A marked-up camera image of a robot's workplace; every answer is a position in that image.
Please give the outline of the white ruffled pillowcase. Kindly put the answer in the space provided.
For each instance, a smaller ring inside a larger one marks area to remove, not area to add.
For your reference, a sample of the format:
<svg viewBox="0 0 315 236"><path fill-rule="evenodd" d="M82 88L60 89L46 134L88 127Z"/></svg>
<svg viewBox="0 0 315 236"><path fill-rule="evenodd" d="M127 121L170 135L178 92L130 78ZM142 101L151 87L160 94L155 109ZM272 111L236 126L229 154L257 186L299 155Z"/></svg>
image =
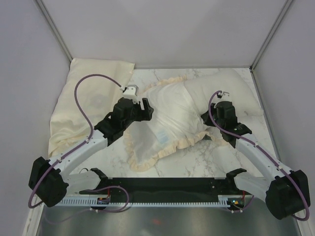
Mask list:
<svg viewBox="0 0 315 236"><path fill-rule="evenodd" d="M204 124L185 81L186 76L161 80L140 94L148 99L154 112L150 121L134 122L124 132L128 163L134 172L147 171L160 159L204 137L218 145L224 143Z"/></svg>

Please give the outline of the white pillow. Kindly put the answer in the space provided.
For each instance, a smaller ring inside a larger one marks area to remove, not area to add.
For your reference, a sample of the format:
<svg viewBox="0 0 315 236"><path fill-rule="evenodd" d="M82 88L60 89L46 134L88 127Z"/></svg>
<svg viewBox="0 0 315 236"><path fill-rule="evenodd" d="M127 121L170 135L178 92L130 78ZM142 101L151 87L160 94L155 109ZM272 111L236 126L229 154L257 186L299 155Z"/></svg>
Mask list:
<svg viewBox="0 0 315 236"><path fill-rule="evenodd" d="M187 99L186 112L182 121L186 126L201 132L206 128L201 115L208 111L210 97L218 90L229 93L229 99L236 110L237 117L261 116L263 111L254 93L242 77L233 69L219 71L211 76L183 82L183 97Z"/></svg>

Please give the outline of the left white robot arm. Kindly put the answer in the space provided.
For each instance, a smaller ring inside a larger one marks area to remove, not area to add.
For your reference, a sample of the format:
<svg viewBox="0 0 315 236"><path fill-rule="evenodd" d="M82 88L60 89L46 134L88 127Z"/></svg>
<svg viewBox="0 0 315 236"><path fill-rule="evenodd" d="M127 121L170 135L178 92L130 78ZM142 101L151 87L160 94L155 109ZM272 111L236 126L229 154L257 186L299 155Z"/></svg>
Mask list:
<svg viewBox="0 0 315 236"><path fill-rule="evenodd" d="M118 140L134 121L150 121L153 112L147 98L138 103L121 98L113 111L81 143L48 160L39 157L34 161L29 180L31 195L38 196L46 206L53 207L70 194L86 190L104 193L108 183L99 169L80 174L73 174L72 171Z"/></svg>

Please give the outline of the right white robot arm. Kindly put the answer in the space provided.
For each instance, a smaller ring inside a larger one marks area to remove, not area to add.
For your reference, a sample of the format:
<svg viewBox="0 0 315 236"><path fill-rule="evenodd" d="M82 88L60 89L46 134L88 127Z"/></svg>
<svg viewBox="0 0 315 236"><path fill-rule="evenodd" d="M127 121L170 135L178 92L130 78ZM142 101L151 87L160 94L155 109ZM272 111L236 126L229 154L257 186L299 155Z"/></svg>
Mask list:
<svg viewBox="0 0 315 236"><path fill-rule="evenodd" d="M245 170L234 170L227 174L230 177L225 181L227 192L236 194L244 190L254 195L277 219L288 216L299 221L309 219L311 200L307 175L272 156L252 131L238 122L232 102L209 101L201 117L205 125L218 128L223 140L241 152L263 175L259 178Z"/></svg>

